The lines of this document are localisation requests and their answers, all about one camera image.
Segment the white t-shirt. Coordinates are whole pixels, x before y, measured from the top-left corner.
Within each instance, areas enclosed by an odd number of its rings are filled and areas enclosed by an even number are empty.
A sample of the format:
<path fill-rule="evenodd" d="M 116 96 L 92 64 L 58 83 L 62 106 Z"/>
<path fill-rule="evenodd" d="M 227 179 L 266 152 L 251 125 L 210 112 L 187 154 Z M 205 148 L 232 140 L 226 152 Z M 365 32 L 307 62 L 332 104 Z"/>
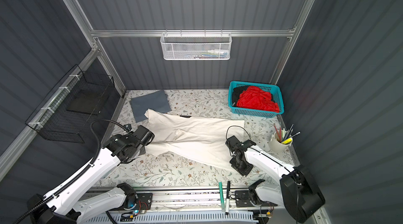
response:
<path fill-rule="evenodd" d="M 225 142 L 235 136 L 244 140 L 244 120 L 227 120 L 207 117 L 184 117 L 148 109 L 148 129 L 154 139 L 145 150 L 154 156 L 172 152 L 186 159 L 232 170 L 231 154 Z"/>

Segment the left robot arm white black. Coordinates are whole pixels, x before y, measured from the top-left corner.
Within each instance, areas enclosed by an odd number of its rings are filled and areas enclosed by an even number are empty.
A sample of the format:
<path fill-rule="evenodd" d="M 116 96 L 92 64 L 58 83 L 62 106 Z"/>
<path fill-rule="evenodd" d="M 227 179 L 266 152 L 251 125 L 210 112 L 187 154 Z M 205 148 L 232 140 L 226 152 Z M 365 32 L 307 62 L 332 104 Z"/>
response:
<path fill-rule="evenodd" d="M 34 224 L 81 224 L 112 209 L 122 208 L 134 216 L 150 206 L 139 199 L 135 189 L 121 183 L 113 189 L 83 200 L 82 196 L 102 177 L 122 164 L 134 161 L 145 153 L 154 134 L 139 126 L 125 135 L 112 136 L 86 165 L 66 181 L 47 192 L 34 195 L 27 203 L 28 215 Z"/>

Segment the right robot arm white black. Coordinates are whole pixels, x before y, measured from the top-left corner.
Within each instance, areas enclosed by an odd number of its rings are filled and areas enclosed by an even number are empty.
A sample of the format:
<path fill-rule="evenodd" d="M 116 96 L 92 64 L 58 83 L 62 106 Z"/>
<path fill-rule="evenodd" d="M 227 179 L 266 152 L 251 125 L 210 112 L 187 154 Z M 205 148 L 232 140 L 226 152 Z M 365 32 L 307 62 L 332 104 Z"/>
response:
<path fill-rule="evenodd" d="M 236 136 L 227 139 L 233 169 L 247 176 L 254 167 L 268 174 L 276 184 L 259 179 L 248 190 L 236 191 L 237 207 L 282 206 L 297 222 L 305 223 L 325 204 L 316 180 L 303 165 L 297 167 L 269 155 L 255 142 L 241 142 Z"/>

